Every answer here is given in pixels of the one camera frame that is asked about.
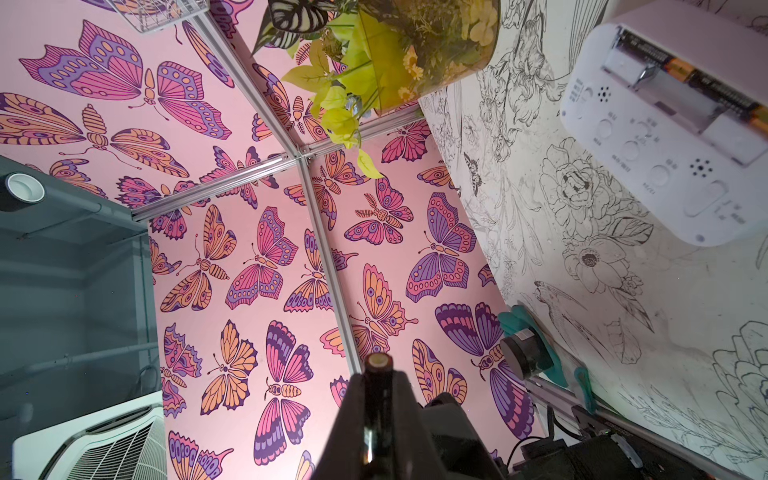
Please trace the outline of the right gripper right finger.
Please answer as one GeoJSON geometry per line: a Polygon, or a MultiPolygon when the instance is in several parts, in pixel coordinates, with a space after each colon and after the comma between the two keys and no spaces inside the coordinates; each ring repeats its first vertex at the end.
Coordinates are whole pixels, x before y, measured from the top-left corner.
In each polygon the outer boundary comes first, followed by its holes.
{"type": "Polygon", "coordinates": [[[445,479],[446,471],[421,418],[407,376],[392,375],[392,448],[395,479],[445,479]]]}

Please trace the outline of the white digital alarm clock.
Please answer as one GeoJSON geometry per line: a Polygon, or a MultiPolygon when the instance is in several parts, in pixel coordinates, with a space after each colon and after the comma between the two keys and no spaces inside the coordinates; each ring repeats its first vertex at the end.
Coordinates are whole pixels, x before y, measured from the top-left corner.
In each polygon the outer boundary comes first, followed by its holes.
{"type": "Polygon", "coordinates": [[[616,47],[629,30],[767,107],[767,39],[680,1],[595,27],[570,75],[565,130],[667,229],[713,247],[767,227],[767,134],[616,47]]]}

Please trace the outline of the black gold AAA battery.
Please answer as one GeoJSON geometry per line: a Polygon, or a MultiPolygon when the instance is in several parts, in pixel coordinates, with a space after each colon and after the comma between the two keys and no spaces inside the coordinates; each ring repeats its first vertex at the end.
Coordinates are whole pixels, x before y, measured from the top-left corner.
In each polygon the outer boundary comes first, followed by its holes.
{"type": "Polygon", "coordinates": [[[375,352],[366,358],[364,372],[365,477],[391,478],[393,454],[393,363],[385,353],[375,352]]]}
{"type": "Polygon", "coordinates": [[[735,114],[740,121],[767,134],[767,107],[764,104],[698,69],[686,82],[725,111],[735,114]]]}
{"type": "Polygon", "coordinates": [[[686,82],[695,72],[695,67],[690,63],[666,52],[626,29],[620,32],[616,47],[649,66],[652,71],[663,70],[681,82],[686,82]]]}

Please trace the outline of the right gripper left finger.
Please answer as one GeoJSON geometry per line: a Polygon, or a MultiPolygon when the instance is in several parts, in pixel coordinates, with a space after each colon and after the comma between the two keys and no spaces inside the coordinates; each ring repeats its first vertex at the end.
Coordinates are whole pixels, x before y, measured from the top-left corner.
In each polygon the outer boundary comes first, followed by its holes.
{"type": "Polygon", "coordinates": [[[349,380],[323,454],[312,480],[357,480],[363,470],[365,381],[361,374],[349,380]]]}

